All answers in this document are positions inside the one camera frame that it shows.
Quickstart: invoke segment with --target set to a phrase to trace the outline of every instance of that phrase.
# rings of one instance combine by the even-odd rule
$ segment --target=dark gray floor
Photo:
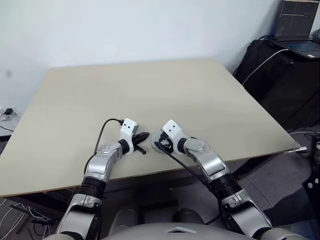
[[[312,128],[315,131],[320,131],[319,126]],[[293,134],[295,138],[302,146],[310,146],[310,141],[304,137],[304,134]],[[237,161],[236,164],[239,166],[245,161]],[[233,162],[228,162],[229,168],[234,171],[237,166]],[[306,160],[296,153],[280,154],[275,157],[267,164],[260,167],[257,171],[249,175],[250,180],[267,196],[272,205],[275,205],[283,197],[292,194],[301,188],[301,183],[305,181],[310,175],[310,167]],[[247,179],[244,178],[240,181],[242,187],[246,188],[252,199],[262,209],[268,209],[271,205],[265,199],[265,197],[257,190],[255,186]],[[170,222],[172,215],[180,210],[181,208],[189,208],[197,211],[202,219],[206,222],[211,220],[218,214],[218,206],[215,197],[200,183],[194,183],[187,186],[176,187],[168,190],[170,196],[178,200],[179,206],[168,207],[160,210],[148,211],[145,213],[146,223],[155,222]],[[109,199],[105,203],[103,208],[103,214],[105,219],[105,225],[102,226],[102,237],[105,236],[109,230],[110,222],[114,218],[117,210],[125,204],[131,203],[132,199]],[[5,205],[0,207],[0,219],[10,209],[9,201]],[[13,222],[18,217],[18,212],[13,210],[11,214],[3,221],[0,229],[0,237],[4,235],[9,229]],[[212,226],[218,226],[223,228],[220,220],[211,224]],[[27,225],[32,234],[33,239],[42,239],[40,236],[35,236],[33,226]],[[43,227],[37,227],[39,232],[43,232]],[[15,240],[27,240],[31,239],[28,233],[28,229],[25,227],[20,235],[14,233],[9,235],[8,239]]]

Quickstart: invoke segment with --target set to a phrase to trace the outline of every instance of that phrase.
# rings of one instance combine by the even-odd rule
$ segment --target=laptop screen
[[[319,0],[282,0],[277,19],[277,40],[305,40],[309,37]]]

